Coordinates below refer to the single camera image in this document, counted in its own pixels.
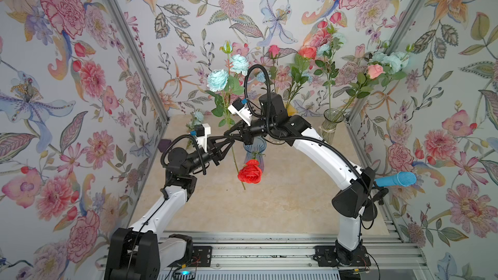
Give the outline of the pink and blue rose bouquet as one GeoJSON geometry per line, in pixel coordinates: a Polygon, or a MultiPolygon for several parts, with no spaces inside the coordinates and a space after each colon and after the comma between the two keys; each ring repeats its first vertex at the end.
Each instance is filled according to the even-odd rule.
{"type": "Polygon", "coordinates": [[[332,87],[343,86],[342,92],[348,100],[338,111],[326,111],[330,121],[337,122],[346,116],[346,111],[359,99],[368,97],[374,86],[383,87],[392,81],[401,80],[407,76],[403,70],[408,66],[410,55],[415,51],[415,45],[409,44],[404,51],[386,54],[381,51],[368,53],[356,50],[356,54],[345,57],[345,65],[338,67],[335,56],[346,43],[342,35],[332,24],[320,22],[312,46],[315,52],[312,59],[315,63],[313,75],[324,77],[323,86],[328,92],[328,103],[332,105],[332,87]]]}

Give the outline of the light blue rose stem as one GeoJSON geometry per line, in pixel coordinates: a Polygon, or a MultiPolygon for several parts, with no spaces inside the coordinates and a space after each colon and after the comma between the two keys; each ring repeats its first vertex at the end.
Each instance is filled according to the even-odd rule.
{"type": "Polygon", "coordinates": [[[233,47],[229,41],[226,41],[220,50],[226,55],[225,65],[222,69],[213,70],[207,76],[206,93],[211,95],[215,101],[215,108],[211,111],[216,117],[220,117],[219,127],[229,126],[235,124],[228,107],[232,103],[232,96],[235,95],[239,98],[242,95],[242,86],[239,81],[240,72],[232,73],[233,61],[232,52],[233,47]]]}

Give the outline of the clear ribbed glass vase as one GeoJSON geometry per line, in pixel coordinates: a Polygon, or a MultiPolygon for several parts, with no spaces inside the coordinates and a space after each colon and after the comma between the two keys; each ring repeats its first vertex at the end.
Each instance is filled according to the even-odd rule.
{"type": "Polygon", "coordinates": [[[344,113],[337,109],[328,109],[324,112],[324,120],[320,125],[320,135],[328,144],[332,144],[338,124],[344,121],[344,113]]]}

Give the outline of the pink rose blue carnation bouquet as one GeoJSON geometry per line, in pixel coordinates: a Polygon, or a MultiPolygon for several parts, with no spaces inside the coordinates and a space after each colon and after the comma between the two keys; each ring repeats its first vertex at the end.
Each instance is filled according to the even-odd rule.
{"type": "Polygon", "coordinates": [[[303,47],[300,50],[270,45],[255,47],[250,59],[267,69],[271,80],[271,89],[280,94],[284,104],[291,102],[297,108],[299,104],[309,102],[316,94],[313,89],[316,49],[303,47]]]}

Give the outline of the left aluminium corner post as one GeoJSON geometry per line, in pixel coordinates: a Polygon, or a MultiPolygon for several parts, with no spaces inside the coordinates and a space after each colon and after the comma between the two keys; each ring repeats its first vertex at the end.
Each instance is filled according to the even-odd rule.
{"type": "Polygon", "coordinates": [[[167,112],[163,106],[163,103],[158,94],[158,90],[156,89],[153,79],[149,73],[145,60],[143,59],[139,47],[134,42],[134,35],[130,30],[128,23],[125,19],[123,11],[121,10],[119,3],[117,0],[103,0],[110,8],[110,14],[112,19],[114,20],[119,34],[123,37],[123,44],[127,48],[128,54],[132,58],[134,64],[137,67],[138,72],[141,74],[142,80],[145,83],[145,87],[150,94],[150,98],[156,108],[156,111],[162,121],[165,124],[168,123],[169,117],[167,112]]]}

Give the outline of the red rose stem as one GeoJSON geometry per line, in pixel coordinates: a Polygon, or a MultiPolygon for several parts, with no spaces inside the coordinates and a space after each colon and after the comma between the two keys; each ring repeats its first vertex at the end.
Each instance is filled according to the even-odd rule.
{"type": "Polygon", "coordinates": [[[259,184],[265,168],[263,157],[260,152],[247,153],[244,166],[238,172],[238,180],[246,184],[259,184]]]}

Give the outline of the yellow ruffled glass vase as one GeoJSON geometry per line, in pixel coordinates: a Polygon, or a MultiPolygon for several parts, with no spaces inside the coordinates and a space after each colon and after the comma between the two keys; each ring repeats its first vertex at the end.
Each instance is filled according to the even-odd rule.
{"type": "Polygon", "coordinates": [[[292,105],[291,102],[288,102],[286,104],[286,110],[287,110],[287,114],[289,117],[292,117],[293,115],[298,114],[298,110],[292,105]]]}

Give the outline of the right aluminium corner post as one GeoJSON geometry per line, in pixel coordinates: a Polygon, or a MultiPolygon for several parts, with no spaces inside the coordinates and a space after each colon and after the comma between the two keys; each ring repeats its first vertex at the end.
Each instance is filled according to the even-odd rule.
{"type": "MultiPolygon", "coordinates": [[[[406,36],[412,29],[413,23],[416,21],[417,14],[422,8],[424,1],[425,0],[410,0],[406,9],[402,11],[403,15],[400,15],[402,18],[400,18],[398,25],[392,32],[391,37],[387,41],[381,41],[379,50],[373,50],[371,53],[369,53],[368,50],[365,51],[364,57],[368,59],[367,56],[372,55],[374,51],[382,51],[386,54],[390,54],[394,51],[401,51],[402,49],[400,49],[400,46],[402,45],[403,40],[406,40],[406,36]],[[387,47],[383,47],[384,42],[389,42],[389,45],[387,47]]],[[[351,127],[352,124],[354,124],[358,119],[363,120],[365,116],[362,116],[361,112],[363,110],[362,108],[366,106],[367,98],[358,99],[358,101],[354,103],[353,107],[347,110],[345,120],[346,126],[351,127]]]]}

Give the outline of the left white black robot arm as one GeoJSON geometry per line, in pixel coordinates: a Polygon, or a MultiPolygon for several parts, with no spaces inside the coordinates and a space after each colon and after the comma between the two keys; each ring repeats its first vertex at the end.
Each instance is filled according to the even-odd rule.
{"type": "Polygon", "coordinates": [[[200,145],[198,137],[184,134],[171,142],[160,158],[165,169],[162,197],[139,221],[113,233],[105,279],[158,279],[167,267],[177,271],[191,263],[190,236],[176,233],[164,241],[160,236],[193,195],[197,185],[195,172],[206,172],[210,163],[218,165],[235,141],[233,137],[215,136],[200,145]]]}

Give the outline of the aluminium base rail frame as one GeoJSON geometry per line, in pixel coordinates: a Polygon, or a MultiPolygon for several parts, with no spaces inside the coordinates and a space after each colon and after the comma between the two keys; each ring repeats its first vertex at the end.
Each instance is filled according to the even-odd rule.
{"type": "Polygon", "coordinates": [[[188,232],[195,246],[209,246],[209,267],[164,269],[160,279],[433,279],[421,250],[396,232],[366,236],[370,267],[319,267],[317,246],[331,246],[335,235],[188,232]]]}

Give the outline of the aluminium corner post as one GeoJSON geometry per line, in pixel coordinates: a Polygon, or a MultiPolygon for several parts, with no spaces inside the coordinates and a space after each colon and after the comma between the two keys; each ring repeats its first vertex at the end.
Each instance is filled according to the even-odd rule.
{"type": "Polygon", "coordinates": [[[128,23],[125,19],[123,11],[121,10],[119,3],[117,0],[103,0],[110,8],[110,14],[112,19],[114,20],[119,34],[123,37],[123,44],[127,48],[128,54],[132,58],[134,64],[137,67],[138,72],[141,74],[142,80],[145,83],[145,87],[150,94],[150,98],[156,108],[156,111],[162,121],[165,124],[168,123],[169,117],[167,112],[163,106],[163,103],[158,94],[158,90],[156,89],[153,79],[149,73],[145,60],[143,59],[139,47],[134,42],[134,35],[130,30],[128,23]]]}
{"type": "MultiPolygon", "coordinates": [[[[402,49],[400,49],[400,46],[402,45],[403,40],[406,40],[406,36],[412,29],[413,23],[416,21],[417,14],[422,8],[424,1],[425,0],[410,0],[406,9],[402,11],[403,15],[400,15],[402,18],[400,18],[398,25],[392,32],[391,37],[387,41],[381,41],[379,50],[373,50],[371,53],[369,53],[368,50],[365,51],[364,57],[368,59],[367,56],[372,55],[374,51],[382,51],[386,54],[390,54],[394,51],[401,51],[402,49]],[[384,42],[389,42],[389,45],[387,47],[383,47],[384,42]]],[[[361,112],[363,110],[362,108],[366,106],[367,98],[358,99],[358,101],[354,103],[353,107],[347,110],[345,120],[346,126],[351,127],[352,124],[354,124],[358,119],[363,120],[365,116],[362,116],[361,112]]]]}

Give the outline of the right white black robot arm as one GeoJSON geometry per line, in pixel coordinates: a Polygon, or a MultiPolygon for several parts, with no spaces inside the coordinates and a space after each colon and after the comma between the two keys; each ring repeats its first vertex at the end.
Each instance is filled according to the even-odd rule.
{"type": "Polygon", "coordinates": [[[316,259],[326,259],[332,267],[352,267],[355,263],[369,266],[370,256],[361,231],[364,222],[373,222],[377,217],[372,198],[373,170],[354,165],[326,143],[303,117],[288,115],[280,95],[268,90],[260,98],[259,105],[260,114],[255,114],[248,100],[236,99],[228,107],[231,114],[241,118],[234,127],[239,131],[241,141],[249,143],[256,136],[283,141],[313,160],[339,188],[331,201],[339,213],[339,234],[332,249],[318,251],[316,259]]]}

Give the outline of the blue purple glass vase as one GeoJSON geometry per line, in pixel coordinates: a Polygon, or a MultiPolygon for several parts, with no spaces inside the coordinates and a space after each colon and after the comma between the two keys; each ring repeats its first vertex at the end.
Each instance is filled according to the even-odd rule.
{"type": "Polygon", "coordinates": [[[262,163],[267,149],[267,142],[262,137],[255,137],[252,144],[243,145],[243,148],[246,152],[245,162],[257,160],[259,163],[262,163]]]}

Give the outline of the purple perfume bottle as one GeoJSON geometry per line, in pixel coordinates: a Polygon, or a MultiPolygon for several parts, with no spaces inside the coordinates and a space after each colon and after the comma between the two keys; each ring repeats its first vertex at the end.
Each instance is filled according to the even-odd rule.
{"type": "Polygon", "coordinates": [[[172,141],[170,139],[161,139],[159,144],[158,144],[158,150],[161,153],[165,152],[169,148],[171,143],[172,143],[172,141]]]}

